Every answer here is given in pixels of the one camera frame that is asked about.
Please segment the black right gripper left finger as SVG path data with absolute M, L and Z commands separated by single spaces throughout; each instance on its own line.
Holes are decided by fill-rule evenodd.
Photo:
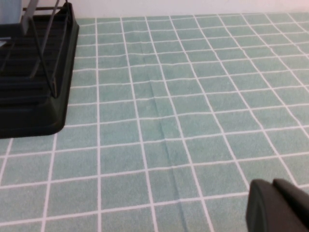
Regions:
M 246 210 L 248 231 L 303 232 L 305 226 L 272 183 L 262 179 L 251 182 Z

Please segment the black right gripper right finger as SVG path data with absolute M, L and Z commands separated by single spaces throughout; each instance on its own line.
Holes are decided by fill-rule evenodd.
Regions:
M 293 213 L 309 230 L 309 195 L 284 179 L 274 179 L 273 186 L 285 199 Z

